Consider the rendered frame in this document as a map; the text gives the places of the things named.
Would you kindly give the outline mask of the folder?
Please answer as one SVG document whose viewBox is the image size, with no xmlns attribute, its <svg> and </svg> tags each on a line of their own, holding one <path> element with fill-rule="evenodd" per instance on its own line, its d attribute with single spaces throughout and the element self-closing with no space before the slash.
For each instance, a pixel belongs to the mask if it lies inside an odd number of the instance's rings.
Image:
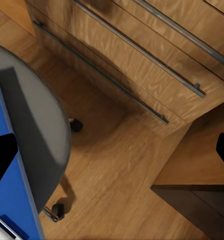
<svg viewBox="0 0 224 240">
<path fill-rule="evenodd" d="M 14 131 L 0 87 L 0 136 L 10 133 Z M 0 219 L 23 240 L 46 240 L 19 148 L 0 180 Z"/>
</svg>

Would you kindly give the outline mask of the swivel chair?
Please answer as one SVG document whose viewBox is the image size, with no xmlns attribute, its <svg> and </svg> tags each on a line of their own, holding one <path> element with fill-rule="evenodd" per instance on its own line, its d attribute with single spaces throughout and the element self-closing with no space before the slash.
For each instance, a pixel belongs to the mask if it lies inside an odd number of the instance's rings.
<svg viewBox="0 0 224 240">
<path fill-rule="evenodd" d="M 83 123 L 68 117 L 45 79 L 18 55 L 0 45 L 0 87 L 38 214 L 53 222 L 65 218 L 65 205 L 46 204 L 66 172 L 72 132 Z"/>
</svg>

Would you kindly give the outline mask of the pen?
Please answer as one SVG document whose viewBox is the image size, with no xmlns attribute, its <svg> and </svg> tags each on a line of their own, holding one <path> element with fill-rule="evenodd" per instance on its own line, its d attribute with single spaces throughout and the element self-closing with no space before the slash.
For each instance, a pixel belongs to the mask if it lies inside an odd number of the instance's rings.
<svg viewBox="0 0 224 240">
<path fill-rule="evenodd" d="M 19 235 L 17 235 L 8 225 L 6 225 L 1 219 L 0 222 L 11 231 L 15 238 L 12 238 L 1 226 L 0 226 L 0 240 L 23 240 Z"/>
</svg>

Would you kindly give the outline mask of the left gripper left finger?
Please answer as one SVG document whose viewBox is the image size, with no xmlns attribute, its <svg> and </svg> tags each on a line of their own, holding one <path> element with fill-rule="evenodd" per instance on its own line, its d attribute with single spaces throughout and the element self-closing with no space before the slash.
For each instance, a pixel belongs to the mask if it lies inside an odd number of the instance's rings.
<svg viewBox="0 0 224 240">
<path fill-rule="evenodd" d="M 14 133 L 0 136 L 0 181 L 18 152 Z"/>
</svg>

